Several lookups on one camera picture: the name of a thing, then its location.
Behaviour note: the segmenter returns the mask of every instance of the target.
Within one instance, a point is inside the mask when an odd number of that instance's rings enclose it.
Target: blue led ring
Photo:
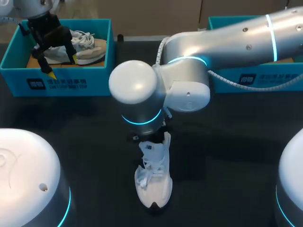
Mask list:
[[[266,19],[267,19],[267,22],[268,22],[268,28],[270,30],[271,42],[273,44],[274,61],[277,61],[278,60],[278,54],[277,54],[277,50],[276,50],[276,38],[275,38],[273,24],[271,23],[271,19],[270,19],[268,14],[266,14]]]
[[[124,120],[126,120],[126,121],[127,121],[128,123],[130,123],[130,124],[144,125],[144,124],[148,124],[148,123],[151,123],[152,121],[154,121],[154,120],[160,115],[160,113],[161,113],[161,109],[160,109],[160,111],[158,112],[158,114],[157,114],[154,118],[152,118],[150,121],[143,122],[143,123],[131,122],[131,121],[127,120],[123,115],[122,115],[122,117],[123,117]]]
[[[67,214],[68,214],[68,211],[70,210],[70,206],[71,206],[71,188],[70,188],[70,200],[69,200],[69,202],[68,202],[68,206],[67,206],[65,215],[64,215],[62,221],[60,222],[60,224],[58,225],[58,227],[60,227],[60,226],[63,224],[64,220],[66,219],[66,216],[67,216]]]
[[[175,59],[171,60],[168,64],[170,64],[172,62],[175,62],[175,61],[178,61],[178,60],[182,60],[182,59],[196,59],[196,60],[199,60],[199,61],[203,62],[207,66],[207,63],[203,59],[195,57],[195,56],[178,57],[178,58],[175,58]]]
[[[286,217],[285,213],[282,211],[282,208],[281,208],[280,203],[279,203],[279,200],[278,200],[278,194],[277,194],[277,192],[276,192],[276,201],[277,201],[277,203],[278,203],[278,206],[279,206],[279,208],[280,208],[280,210],[281,210],[281,212],[282,212],[284,218],[288,221],[288,223],[289,223],[292,227],[295,227],[295,226],[290,222],[290,220]]]

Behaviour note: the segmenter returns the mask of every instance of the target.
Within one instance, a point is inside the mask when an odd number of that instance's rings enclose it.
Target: white sneaker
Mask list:
[[[77,51],[77,65],[91,65],[105,57],[106,40],[95,39],[94,34],[71,31],[72,44]],[[51,47],[44,52],[49,64],[70,63],[65,46]]]
[[[140,201],[147,208],[163,208],[169,201],[172,179],[169,175],[170,134],[164,133],[163,144],[141,142],[144,167],[138,166],[134,180]]]

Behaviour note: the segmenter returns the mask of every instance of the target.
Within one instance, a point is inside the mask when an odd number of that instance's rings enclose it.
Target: cable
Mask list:
[[[20,21],[14,19],[14,18],[11,18],[11,17],[0,17],[0,22],[10,22],[10,23],[14,23],[17,25],[21,24]]]
[[[0,22],[9,22],[9,23],[14,23],[16,25],[18,25],[20,27],[20,30],[21,30],[21,33],[23,36],[26,36],[28,34],[30,34],[30,30],[26,30],[22,24],[21,24],[21,21],[18,21],[14,18],[11,18],[11,17],[0,17]]]
[[[157,58],[156,58],[156,65],[160,65],[160,63],[161,63],[162,51],[163,51],[164,45],[168,39],[169,39],[169,37],[165,37],[159,45]]]
[[[160,65],[160,62],[161,62],[161,56],[162,56],[162,51],[163,51],[163,48],[164,48],[164,45],[167,41],[168,37],[164,38],[162,40],[162,42],[160,43],[160,46],[159,46],[159,49],[158,49],[158,54],[157,54],[157,59],[156,59],[156,64],[157,65]],[[280,85],[277,85],[277,86],[273,86],[273,87],[263,87],[263,88],[259,88],[259,87],[248,87],[248,86],[244,86],[244,85],[241,85],[241,84],[238,84],[238,83],[235,83],[235,82],[232,82],[231,80],[228,80],[220,75],[218,75],[217,73],[209,70],[208,73],[214,77],[214,78],[217,78],[219,80],[221,80],[222,82],[230,85],[230,86],[233,86],[233,87],[236,87],[236,88],[239,88],[239,89],[243,89],[243,90],[247,90],[247,91],[260,91],[260,92],[268,92],[268,91],[276,91],[276,90],[280,90],[280,89],[283,89],[289,85],[292,85],[296,82],[298,82],[299,80],[303,79],[303,73],[299,76],[297,76],[296,78],[284,83],[284,84],[280,84]]]
[[[292,85],[296,82],[298,82],[299,80],[303,79],[303,73],[299,76],[297,76],[296,78],[284,83],[284,84],[280,84],[280,85],[277,85],[277,86],[273,86],[273,87],[264,87],[264,88],[259,88],[259,87],[248,87],[248,86],[244,86],[244,85],[241,85],[241,84],[238,84],[238,83],[235,83],[235,82],[232,82],[231,80],[228,80],[218,74],[216,74],[215,72],[209,70],[208,73],[221,80],[222,82],[226,83],[226,84],[229,84],[233,87],[236,87],[236,88],[239,88],[239,89],[243,89],[243,90],[247,90],[247,91],[261,91],[261,92],[267,92],[267,91],[275,91],[275,90],[280,90],[280,89],[283,89],[289,85]]]

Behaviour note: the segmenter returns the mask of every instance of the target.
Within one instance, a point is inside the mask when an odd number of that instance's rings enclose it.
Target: black tabletop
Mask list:
[[[117,44],[117,64],[155,62],[159,42]],[[0,46],[3,56],[6,45]],[[151,216],[135,190],[142,154],[111,97],[14,98],[0,79],[0,127],[32,131],[57,152],[79,227],[269,227],[277,165],[303,127],[303,93],[212,94],[170,123],[170,204]]]

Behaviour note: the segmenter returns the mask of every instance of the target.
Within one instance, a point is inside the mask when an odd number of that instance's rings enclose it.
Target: screw hole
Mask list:
[[[39,185],[39,188],[40,188],[40,190],[42,190],[42,191],[44,191],[44,192],[47,192],[47,190],[48,190],[46,184],[44,184],[44,183],[41,183],[41,184]]]

